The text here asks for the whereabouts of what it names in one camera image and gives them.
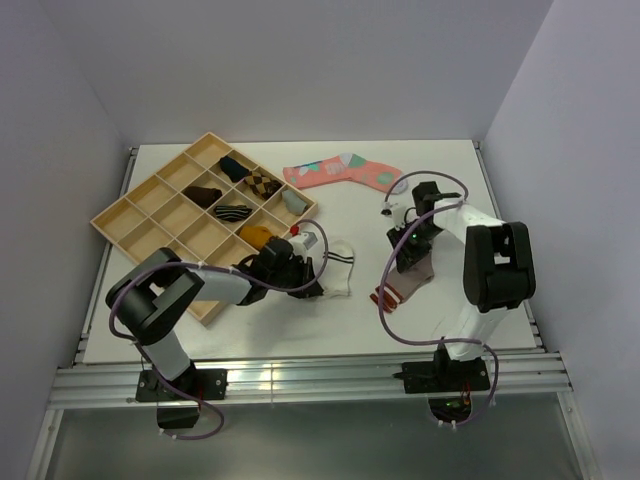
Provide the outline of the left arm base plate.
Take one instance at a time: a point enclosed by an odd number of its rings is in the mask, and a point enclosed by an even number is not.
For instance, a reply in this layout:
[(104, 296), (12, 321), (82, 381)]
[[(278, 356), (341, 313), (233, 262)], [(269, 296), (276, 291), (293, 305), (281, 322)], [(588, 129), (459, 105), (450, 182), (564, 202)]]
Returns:
[[(227, 388), (226, 369), (204, 369), (185, 372), (170, 384), (186, 394), (201, 400), (223, 400)], [(184, 397), (161, 383), (152, 370), (140, 373), (135, 400), (140, 403), (182, 401)]]

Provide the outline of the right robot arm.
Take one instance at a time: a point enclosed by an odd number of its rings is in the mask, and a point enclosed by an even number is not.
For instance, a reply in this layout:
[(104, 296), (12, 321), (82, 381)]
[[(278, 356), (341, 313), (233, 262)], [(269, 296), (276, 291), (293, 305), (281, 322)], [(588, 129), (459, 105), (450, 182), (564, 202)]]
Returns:
[(430, 282), (433, 241), (447, 232), (464, 247), (466, 302), (451, 333), (438, 341), (432, 359), (405, 362), (395, 376), (408, 393), (485, 391), (490, 387), (485, 345), (507, 313), (536, 289), (528, 228), (488, 216), (468, 205), (461, 194), (441, 192), (434, 181), (420, 183), (412, 197), (411, 208), (390, 201), (382, 208), (382, 215), (393, 222), (387, 237), (396, 253), (395, 265), (371, 300), (391, 313)]

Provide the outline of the taupe sock with red stripes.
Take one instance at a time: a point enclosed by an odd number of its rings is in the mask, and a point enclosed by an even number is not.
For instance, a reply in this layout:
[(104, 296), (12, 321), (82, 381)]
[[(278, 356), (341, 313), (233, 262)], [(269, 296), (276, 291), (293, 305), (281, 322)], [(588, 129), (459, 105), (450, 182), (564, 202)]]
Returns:
[(393, 268), (389, 272), (386, 282), (382, 286), (376, 287), (369, 298), (378, 304), (379, 296), (382, 296), (383, 311), (393, 313), (433, 278), (432, 257), (428, 254), (404, 273)]

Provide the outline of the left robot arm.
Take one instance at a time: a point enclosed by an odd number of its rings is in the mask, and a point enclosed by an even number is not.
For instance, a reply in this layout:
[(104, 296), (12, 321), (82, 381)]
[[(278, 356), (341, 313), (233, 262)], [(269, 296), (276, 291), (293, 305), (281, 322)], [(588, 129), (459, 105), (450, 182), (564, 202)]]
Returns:
[(187, 263), (161, 247), (109, 290), (109, 329), (133, 342), (159, 376), (164, 393), (191, 398), (208, 382), (174, 332), (184, 312), (200, 301), (248, 306), (270, 290), (299, 299), (323, 294), (312, 259), (295, 254), (291, 242), (278, 237), (229, 267)]

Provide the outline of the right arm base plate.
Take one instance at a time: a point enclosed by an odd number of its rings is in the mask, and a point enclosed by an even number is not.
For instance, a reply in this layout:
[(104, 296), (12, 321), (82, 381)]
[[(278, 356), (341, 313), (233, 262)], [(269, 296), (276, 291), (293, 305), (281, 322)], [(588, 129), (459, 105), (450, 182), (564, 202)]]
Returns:
[(403, 382), (407, 394), (488, 391), (491, 381), (486, 364), (475, 361), (405, 362), (393, 377)]

